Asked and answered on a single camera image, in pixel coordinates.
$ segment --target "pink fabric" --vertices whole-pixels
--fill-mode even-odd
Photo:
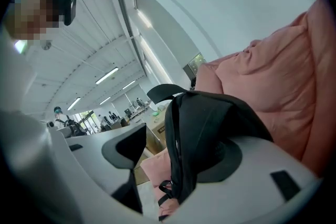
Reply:
[[[171,167],[167,148],[155,156],[143,160],[140,164],[154,188],[154,195],[158,201],[165,193],[159,189],[164,180],[170,180]],[[171,215],[178,207],[177,199],[168,199],[159,207],[159,216]]]
[[[271,36],[201,66],[196,83],[196,90],[222,92],[246,101],[275,143],[317,175],[322,175],[336,143],[332,14],[327,0],[317,0]]]

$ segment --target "ceiling light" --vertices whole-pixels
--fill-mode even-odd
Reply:
[[[75,99],[75,101],[71,104],[71,106],[69,106],[68,110],[72,109],[74,107],[74,105],[80,100],[80,97],[77,97]]]
[[[139,17],[143,20],[143,22],[147,25],[147,27],[152,27],[151,22],[146,18],[146,16],[143,15],[141,11],[138,10]]]
[[[107,100],[109,100],[111,97],[107,97],[104,101],[102,101],[99,105],[105,103]]]
[[[112,69],[112,71],[108,72],[104,77],[102,77],[101,79],[96,81],[96,84],[98,85],[99,83],[101,83],[103,80],[107,79],[109,76],[111,76],[113,73],[117,72],[119,70],[118,67]]]
[[[15,49],[21,53],[24,49],[24,47],[26,46],[27,44],[27,41],[26,40],[18,40],[15,42],[14,46],[15,46]]]
[[[122,88],[123,90],[126,89],[129,85],[132,85],[133,83],[135,83],[135,80],[133,80],[131,83],[127,84],[124,88]]]

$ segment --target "black bag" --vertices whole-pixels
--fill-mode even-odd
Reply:
[[[171,180],[159,186],[166,193],[159,205],[168,198],[176,198],[181,204],[195,189],[196,182],[219,182],[230,176],[240,165],[242,153],[228,136],[255,136],[272,141],[250,106],[233,96],[186,91],[173,84],[154,87],[147,95],[154,103],[172,99],[165,114]]]

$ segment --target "white ceiling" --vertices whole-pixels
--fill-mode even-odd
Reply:
[[[126,31],[120,6],[113,0],[77,0],[76,18],[59,29],[52,47],[31,46],[26,58],[37,78],[25,96],[23,112],[37,119],[54,117],[54,107],[67,114],[94,109],[107,97],[118,97],[122,87],[145,76]],[[95,82],[118,67],[104,82]]]

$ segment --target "pink pillow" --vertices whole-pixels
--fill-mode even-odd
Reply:
[[[162,181],[171,179],[170,157],[167,148],[143,160],[140,166],[153,185],[156,200],[160,200],[165,193],[159,189],[159,185]],[[179,207],[178,203],[177,199],[166,200],[159,207],[159,216],[171,215]]]

